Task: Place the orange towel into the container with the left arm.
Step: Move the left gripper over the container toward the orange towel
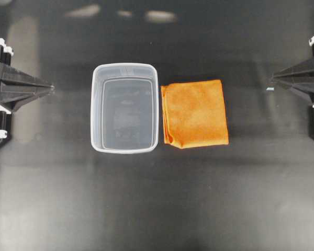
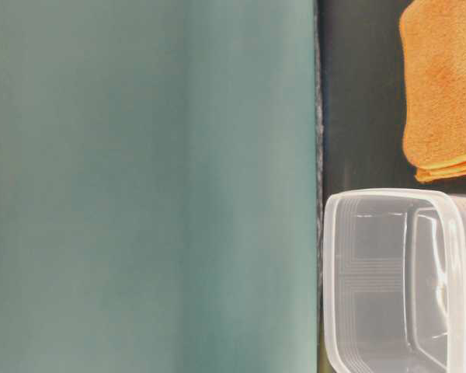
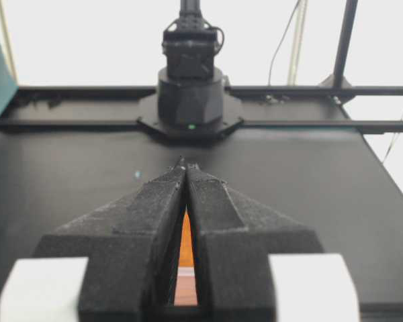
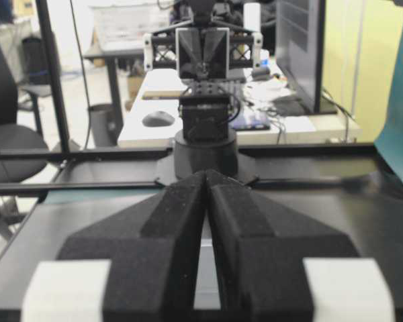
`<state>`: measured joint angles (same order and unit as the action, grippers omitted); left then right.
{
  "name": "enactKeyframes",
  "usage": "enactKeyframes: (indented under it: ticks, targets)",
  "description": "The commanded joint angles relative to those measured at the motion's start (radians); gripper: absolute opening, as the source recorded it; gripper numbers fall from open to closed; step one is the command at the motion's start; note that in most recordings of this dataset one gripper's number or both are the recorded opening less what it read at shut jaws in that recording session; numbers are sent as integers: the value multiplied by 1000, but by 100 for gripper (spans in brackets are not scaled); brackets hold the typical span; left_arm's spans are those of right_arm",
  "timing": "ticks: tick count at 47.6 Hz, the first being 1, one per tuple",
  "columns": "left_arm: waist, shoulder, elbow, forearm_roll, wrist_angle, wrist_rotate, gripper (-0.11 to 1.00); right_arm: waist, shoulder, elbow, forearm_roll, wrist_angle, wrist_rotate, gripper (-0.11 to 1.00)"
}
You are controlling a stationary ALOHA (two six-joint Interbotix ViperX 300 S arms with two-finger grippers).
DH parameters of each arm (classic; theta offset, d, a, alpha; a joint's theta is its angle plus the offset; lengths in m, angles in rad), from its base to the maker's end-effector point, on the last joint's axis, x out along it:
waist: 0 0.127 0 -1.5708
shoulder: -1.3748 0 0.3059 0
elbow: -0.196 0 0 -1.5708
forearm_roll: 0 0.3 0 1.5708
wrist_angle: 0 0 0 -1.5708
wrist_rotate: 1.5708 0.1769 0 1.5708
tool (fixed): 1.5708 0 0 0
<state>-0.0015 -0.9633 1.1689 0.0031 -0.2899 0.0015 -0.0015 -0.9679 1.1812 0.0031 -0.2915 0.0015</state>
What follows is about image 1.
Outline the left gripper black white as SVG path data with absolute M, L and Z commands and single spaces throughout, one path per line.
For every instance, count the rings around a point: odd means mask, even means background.
M 0 148 L 11 139 L 12 112 L 54 91 L 49 82 L 9 66 L 13 55 L 14 50 L 0 38 Z M 2 81 L 30 86 L 4 86 Z

